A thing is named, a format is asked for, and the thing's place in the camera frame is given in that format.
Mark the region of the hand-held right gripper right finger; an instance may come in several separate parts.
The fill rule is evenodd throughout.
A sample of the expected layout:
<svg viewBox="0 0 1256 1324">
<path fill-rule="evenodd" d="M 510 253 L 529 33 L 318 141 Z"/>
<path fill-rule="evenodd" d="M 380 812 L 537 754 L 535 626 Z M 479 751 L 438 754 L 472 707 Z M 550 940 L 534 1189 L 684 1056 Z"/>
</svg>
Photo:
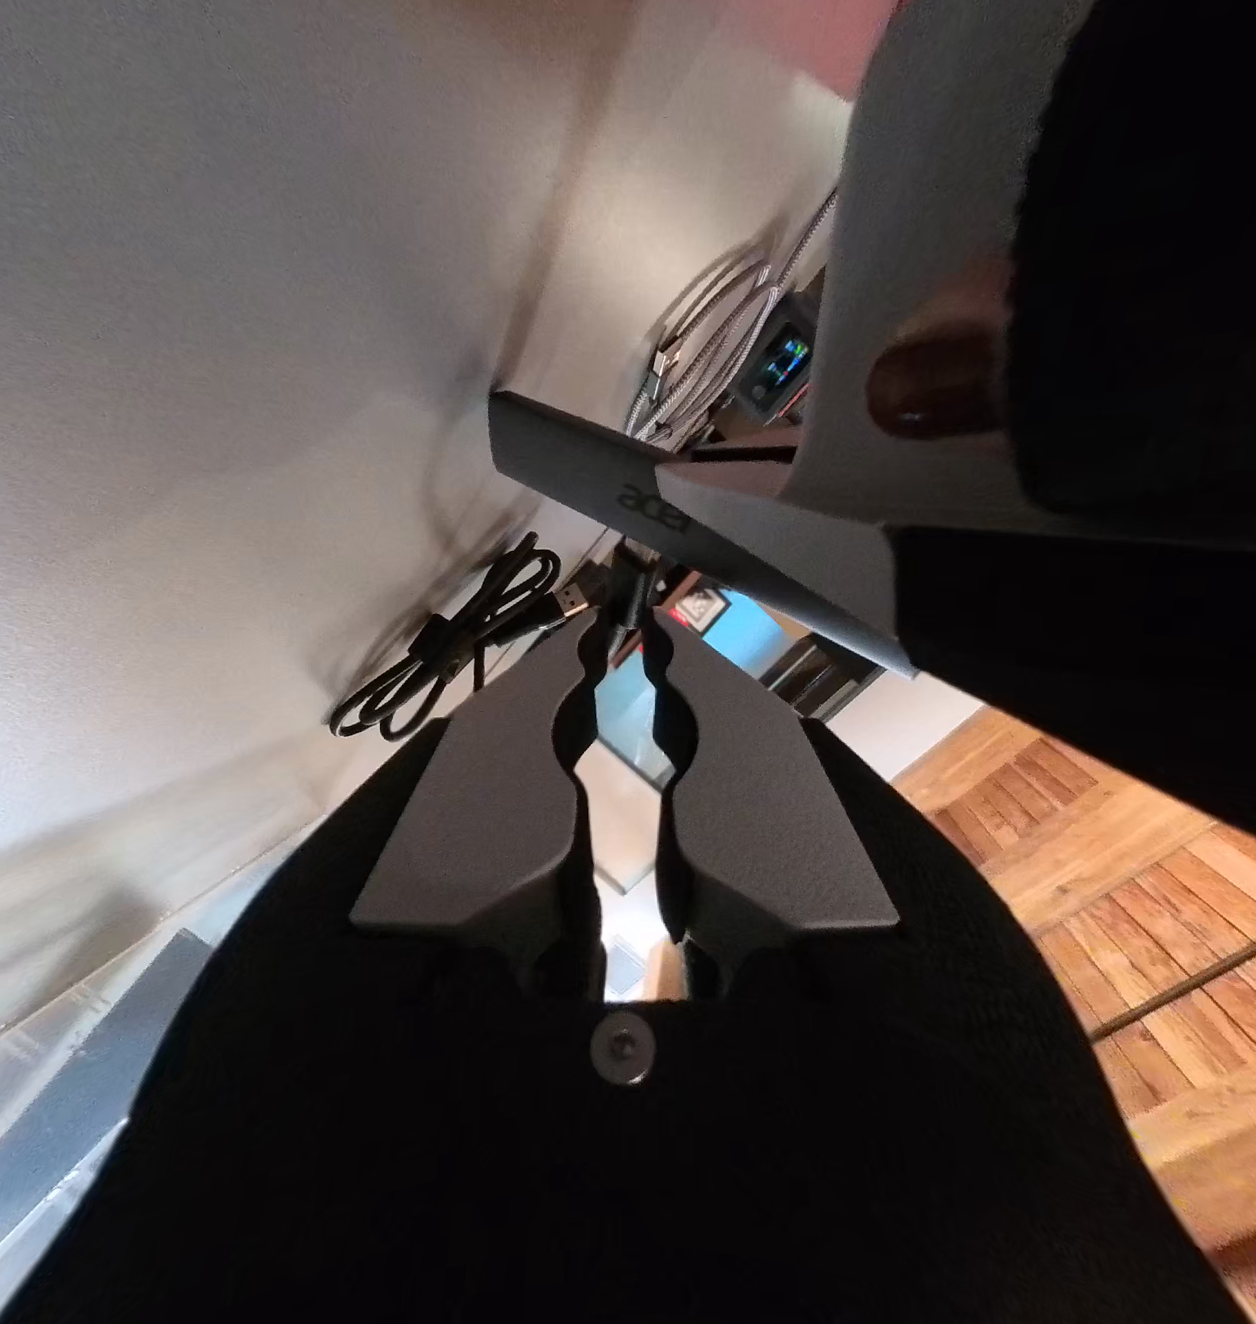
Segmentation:
<svg viewBox="0 0 1256 1324">
<path fill-rule="evenodd" d="M 803 720 L 664 611 L 643 624 L 670 763 L 655 881 L 670 939 L 718 970 L 900 923 Z"/>
</svg>

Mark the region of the dark grey usb hub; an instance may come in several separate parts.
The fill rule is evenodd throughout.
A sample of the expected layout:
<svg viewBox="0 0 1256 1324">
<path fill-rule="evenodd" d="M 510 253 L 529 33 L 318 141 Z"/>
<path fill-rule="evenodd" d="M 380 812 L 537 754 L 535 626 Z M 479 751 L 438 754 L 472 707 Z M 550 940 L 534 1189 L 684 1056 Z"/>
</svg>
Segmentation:
<svg viewBox="0 0 1256 1324">
<path fill-rule="evenodd" d="M 906 679 L 882 533 L 775 500 L 783 466 L 696 465 L 509 391 L 491 395 L 495 469 L 650 552 L 767 605 Z"/>
</svg>

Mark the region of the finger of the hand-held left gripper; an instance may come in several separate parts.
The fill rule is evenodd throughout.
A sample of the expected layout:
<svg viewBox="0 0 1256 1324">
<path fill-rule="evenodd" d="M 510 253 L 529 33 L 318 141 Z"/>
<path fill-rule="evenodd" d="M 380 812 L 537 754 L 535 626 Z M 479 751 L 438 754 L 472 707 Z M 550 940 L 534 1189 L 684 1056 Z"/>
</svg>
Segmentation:
<svg viewBox="0 0 1256 1324">
<path fill-rule="evenodd" d="M 791 496 L 882 527 L 1256 528 L 1256 4 L 910 4 L 840 185 Z M 1002 426 L 903 439 L 905 323 L 1008 264 Z"/>
</svg>

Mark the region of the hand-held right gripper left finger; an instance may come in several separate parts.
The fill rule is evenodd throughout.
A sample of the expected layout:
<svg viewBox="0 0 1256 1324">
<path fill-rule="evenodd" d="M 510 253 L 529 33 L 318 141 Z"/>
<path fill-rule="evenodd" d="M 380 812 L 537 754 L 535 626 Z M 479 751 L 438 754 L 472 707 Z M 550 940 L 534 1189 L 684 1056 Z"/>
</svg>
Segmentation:
<svg viewBox="0 0 1256 1324">
<path fill-rule="evenodd" d="M 516 970 L 593 970 L 600 946 L 587 791 L 597 620 L 574 620 L 458 707 L 350 920 L 501 954 Z"/>
</svg>

